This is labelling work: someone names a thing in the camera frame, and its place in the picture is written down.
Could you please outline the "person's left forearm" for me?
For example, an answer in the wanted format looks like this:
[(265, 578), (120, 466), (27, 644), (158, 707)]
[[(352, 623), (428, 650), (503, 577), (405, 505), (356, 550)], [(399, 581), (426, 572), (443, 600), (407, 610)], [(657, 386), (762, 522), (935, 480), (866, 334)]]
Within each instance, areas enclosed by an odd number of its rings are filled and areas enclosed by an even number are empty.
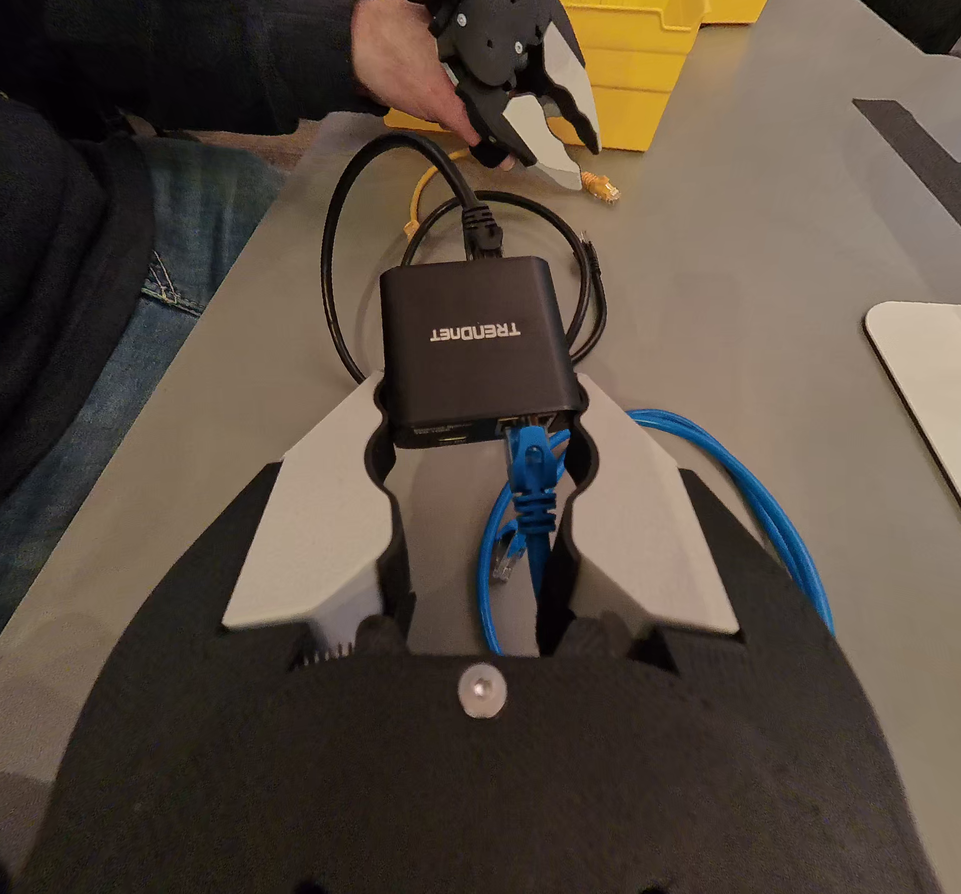
[(287, 135), (334, 113), (385, 116), (351, 59), (364, 1), (130, 0), (140, 34), (112, 61), (112, 98), (162, 130)]

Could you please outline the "person's dark sweater torso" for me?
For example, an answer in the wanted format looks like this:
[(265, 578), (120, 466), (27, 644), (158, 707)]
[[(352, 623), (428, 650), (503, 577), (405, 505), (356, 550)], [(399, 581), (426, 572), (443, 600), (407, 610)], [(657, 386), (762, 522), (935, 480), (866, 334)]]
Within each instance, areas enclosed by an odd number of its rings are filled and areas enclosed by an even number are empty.
[(150, 253), (153, 0), (2, 0), (2, 501), (76, 418)]

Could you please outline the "person's blue jeans leg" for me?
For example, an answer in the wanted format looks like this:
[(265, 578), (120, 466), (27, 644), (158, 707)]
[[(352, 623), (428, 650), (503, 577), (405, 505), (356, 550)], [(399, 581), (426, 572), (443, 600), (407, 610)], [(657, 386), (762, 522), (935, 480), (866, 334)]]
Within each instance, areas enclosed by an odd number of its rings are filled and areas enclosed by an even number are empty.
[(243, 150), (138, 144), (150, 170), (155, 244), (126, 329), (51, 449), (2, 498), (7, 625), (284, 184)]

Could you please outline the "person's left hand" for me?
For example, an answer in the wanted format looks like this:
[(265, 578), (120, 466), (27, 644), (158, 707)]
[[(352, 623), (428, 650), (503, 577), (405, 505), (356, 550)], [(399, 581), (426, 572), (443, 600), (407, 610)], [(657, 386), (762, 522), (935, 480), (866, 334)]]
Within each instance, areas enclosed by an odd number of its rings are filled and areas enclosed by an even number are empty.
[(358, 0), (350, 24), (357, 83), (380, 106), (434, 123), (464, 144), (480, 144), (440, 64), (431, 17), (408, 0)]

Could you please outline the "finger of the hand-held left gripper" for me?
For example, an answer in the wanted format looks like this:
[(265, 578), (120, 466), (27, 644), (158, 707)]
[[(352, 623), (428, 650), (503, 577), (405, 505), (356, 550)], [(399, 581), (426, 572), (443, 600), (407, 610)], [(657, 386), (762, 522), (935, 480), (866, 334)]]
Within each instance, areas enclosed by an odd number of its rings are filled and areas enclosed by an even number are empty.
[(512, 97), (503, 117), (534, 157), (528, 167), (558, 187), (583, 192), (582, 172), (565, 145), (549, 129), (539, 101), (532, 95)]
[(591, 81), (570, 21), (558, 2), (539, 4), (539, 33), (539, 105), (546, 130), (542, 140), (556, 140), (546, 121), (558, 116), (592, 154), (599, 154), (602, 136)]

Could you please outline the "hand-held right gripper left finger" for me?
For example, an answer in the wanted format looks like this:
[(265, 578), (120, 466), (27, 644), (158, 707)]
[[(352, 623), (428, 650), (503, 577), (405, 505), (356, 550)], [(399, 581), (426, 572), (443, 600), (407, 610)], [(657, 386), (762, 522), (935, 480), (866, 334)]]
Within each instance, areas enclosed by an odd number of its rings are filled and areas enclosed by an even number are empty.
[(414, 611), (406, 538), (386, 488), (395, 464), (369, 376), (287, 451), (230, 601), (226, 629), (357, 629)]

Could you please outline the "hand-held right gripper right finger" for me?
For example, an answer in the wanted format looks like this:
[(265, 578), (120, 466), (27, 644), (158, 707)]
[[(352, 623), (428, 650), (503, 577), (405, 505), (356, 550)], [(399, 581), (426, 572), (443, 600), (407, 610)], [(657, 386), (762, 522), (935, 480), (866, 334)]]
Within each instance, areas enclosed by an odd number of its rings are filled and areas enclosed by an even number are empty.
[(613, 615), (653, 629), (735, 636), (740, 626), (676, 462), (588, 376), (564, 470), (574, 487), (539, 591), (539, 636)]

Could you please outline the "black network switch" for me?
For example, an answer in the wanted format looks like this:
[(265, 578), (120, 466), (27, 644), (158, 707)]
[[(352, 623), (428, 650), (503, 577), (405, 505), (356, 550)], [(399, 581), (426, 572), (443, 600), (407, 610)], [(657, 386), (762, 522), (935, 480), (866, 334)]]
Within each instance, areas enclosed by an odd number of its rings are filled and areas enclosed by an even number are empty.
[(391, 268), (379, 304), (396, 447), (490, 442), (528, 421), (562, 429), (585, 408), (540, 257)]

